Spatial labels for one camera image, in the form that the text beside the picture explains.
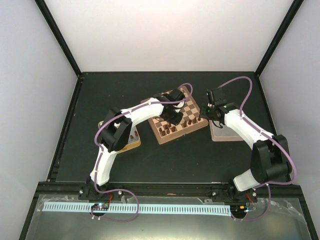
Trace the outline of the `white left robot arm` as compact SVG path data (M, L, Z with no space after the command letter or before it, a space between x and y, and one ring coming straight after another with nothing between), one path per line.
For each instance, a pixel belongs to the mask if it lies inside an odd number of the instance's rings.
M110 180L110 172L116 156L128 144L132 128L138 124L160 117L177 125L183 117L180 112L187 98L175 88L169 93L158 93L143 103L127 109L116 107L109 110L101 127L94 137L98 146L98 156L90 178L94 182L89 193L97 200L103 199L108 192L105 185Z

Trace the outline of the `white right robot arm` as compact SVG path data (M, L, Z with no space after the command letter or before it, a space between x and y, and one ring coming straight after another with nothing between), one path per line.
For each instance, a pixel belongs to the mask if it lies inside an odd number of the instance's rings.
M208 90L206 95L208 104L201 107L200 117L216 128L232 129L251 149L250 168L228 183L230 200L238 202L248 190L292 173L288 141L283 135L265 131L241 113L234 102L227 103L220 87Z

